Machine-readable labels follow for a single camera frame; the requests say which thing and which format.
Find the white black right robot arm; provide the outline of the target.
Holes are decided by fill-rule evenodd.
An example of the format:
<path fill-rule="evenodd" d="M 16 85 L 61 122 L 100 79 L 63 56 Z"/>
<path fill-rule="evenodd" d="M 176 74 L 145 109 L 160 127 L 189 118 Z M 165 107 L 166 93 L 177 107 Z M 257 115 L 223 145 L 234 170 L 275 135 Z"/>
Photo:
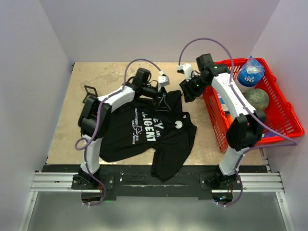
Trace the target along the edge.
<path fill-rule="evenodd" d="M 232 117 L 226 132 L 228 148 L 223 160 L 213 176 L 206 183 L 213 189 L 226 189 L 234 180 L 244 153 L 261 139 L 263 127 L 257 122 L 265 122 L 263 111 L 256 110 L 240 92 L 225 64 L 216 64 L 211 54 L 203 54 L 197 59 L 198 72 L 190 64 L 179 64 L 177 72 L 185 75 L 180 83 L 185 102 L 192 102 L 211 86 L 222 97 Z"/>

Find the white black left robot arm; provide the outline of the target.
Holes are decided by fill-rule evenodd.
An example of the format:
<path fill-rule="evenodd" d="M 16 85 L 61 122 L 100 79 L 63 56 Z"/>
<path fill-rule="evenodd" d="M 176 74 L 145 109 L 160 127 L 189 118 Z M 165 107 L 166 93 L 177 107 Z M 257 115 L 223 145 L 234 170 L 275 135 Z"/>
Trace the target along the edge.
<path fill-rule="evenodd" d="M 160 108 L 162 103 L 167 107 L 165 86 L 169 85 L 169 77 L 162 70 L 159 70 L 159 74 L 157 85 L 153 87 L 150 84 L 151 72 L 139 68 L 135 76 L 125 79 L 119 89 L 102 97 L 90 96 L 86 99 L 78 120 L 81 138 L 75 143 L 76 150 L 84 151 L 84 162 L 73 177 L 77 184 L 89 189 L 102 185 L 99 180 L 99 149 L 114 110 L 140 96 L 151 98 L 155 109 Z"/>

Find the black printed t-shirt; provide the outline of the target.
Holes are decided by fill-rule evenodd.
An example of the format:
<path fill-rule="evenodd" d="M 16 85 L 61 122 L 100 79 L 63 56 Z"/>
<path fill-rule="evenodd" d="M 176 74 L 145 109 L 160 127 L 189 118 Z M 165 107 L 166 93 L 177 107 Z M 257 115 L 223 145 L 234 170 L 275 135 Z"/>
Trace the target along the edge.
<path fill-rule="evenodd" d="M 150 148 L 155 150 L 151 175 L 162 181 L 172 178 L 190 155 L 197 132 L 188 112 L 182 109 L 180 90 L 167 93 L 170 112 L 156 111 L 150 99 L 139 98 L 111 114 L 99 156 L 106 162 L 127 159 Z M 175 128 L 175 121 L 183 123 Z"/>

